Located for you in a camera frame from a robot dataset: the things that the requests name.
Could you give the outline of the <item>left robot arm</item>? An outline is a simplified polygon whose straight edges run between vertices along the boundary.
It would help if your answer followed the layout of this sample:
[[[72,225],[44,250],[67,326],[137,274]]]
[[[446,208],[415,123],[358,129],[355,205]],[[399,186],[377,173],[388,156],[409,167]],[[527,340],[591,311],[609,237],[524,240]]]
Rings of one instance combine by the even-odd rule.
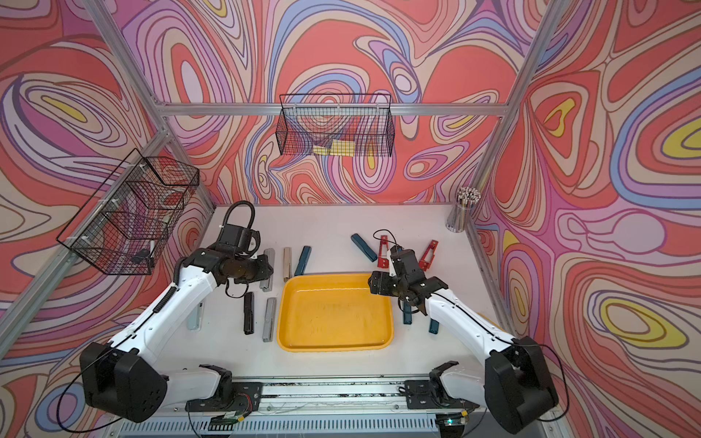
[[[268,257],[257,253],[259,246],[259,232],[226,224],[211,246],[180,261],[173,282],[133,323],[108,343],[87,346],[80,354],[87,405],[134,423],[178,403],[230,405],[235,393],[229,370],[201,365],[164,373],[156,363],[177,329],[218,287],[272,277],[274,270]]]

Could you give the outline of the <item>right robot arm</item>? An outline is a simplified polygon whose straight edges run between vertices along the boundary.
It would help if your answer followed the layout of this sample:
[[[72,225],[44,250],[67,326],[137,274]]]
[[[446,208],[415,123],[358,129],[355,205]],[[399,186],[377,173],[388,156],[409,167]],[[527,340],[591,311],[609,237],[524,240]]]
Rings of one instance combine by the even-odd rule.
[[[445,281],[425,275],[413,250],[395,246],[391,261],[391,272],[372,272],[370,292],[396,297],[437,321],[482,363],[481,376],[466,372],[458,361],[432,369],[428,374],[432,404],[484,406],[510,434],[519,433],[559,404],[541,344],[530,337],[518,339],[471,310]]]

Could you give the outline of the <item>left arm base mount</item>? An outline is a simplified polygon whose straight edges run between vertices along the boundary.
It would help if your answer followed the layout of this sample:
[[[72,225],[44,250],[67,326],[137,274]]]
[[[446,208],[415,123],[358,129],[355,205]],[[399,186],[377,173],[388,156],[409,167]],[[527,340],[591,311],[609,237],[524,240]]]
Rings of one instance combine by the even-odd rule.
[[[185,405],[188,412],[251,414],[259,409],[263,383],[236,381],[230,370],[215,365],[201,365],[201,368],[216,372],[220,380],[211,397],[188,401]]]

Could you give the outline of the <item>black pruning pliers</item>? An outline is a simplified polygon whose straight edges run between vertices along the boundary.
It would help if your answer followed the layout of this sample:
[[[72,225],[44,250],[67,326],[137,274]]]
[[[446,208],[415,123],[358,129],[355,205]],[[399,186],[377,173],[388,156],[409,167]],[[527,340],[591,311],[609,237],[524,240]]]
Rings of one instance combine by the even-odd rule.
[[[252,335],[255,332],[255,295],[246,292],[244,295],[244,334]]]

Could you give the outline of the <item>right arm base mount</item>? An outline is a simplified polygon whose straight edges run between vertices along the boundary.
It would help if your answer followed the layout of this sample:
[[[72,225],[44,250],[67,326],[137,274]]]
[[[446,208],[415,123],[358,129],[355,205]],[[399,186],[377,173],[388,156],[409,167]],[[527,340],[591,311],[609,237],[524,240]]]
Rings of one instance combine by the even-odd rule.
[[[426,380],[407,380],[398,387],[398,392],[405,397],[410,410],[456,409],[464,408],[465,403],[452,398],[441,383],[441,376],[450,368],[458,365],[457,361],[448,361],[433,368]]]

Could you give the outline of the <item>grey pruning pliers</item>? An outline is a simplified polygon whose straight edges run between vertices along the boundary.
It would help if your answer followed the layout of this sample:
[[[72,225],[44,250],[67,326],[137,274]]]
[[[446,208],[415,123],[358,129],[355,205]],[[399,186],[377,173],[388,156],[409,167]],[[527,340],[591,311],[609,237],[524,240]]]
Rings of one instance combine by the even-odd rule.
[[[274,325],[277,316],[277,299],[269,297],[266,302],[262,341],[269,343],[273,339]]]
[[[260,281],[259,287],[263,292],[271,292],[273,288],[273,275],[275,266],[275,249],[267,248],[262,253],[265,261],[268,263],[267,277]]]

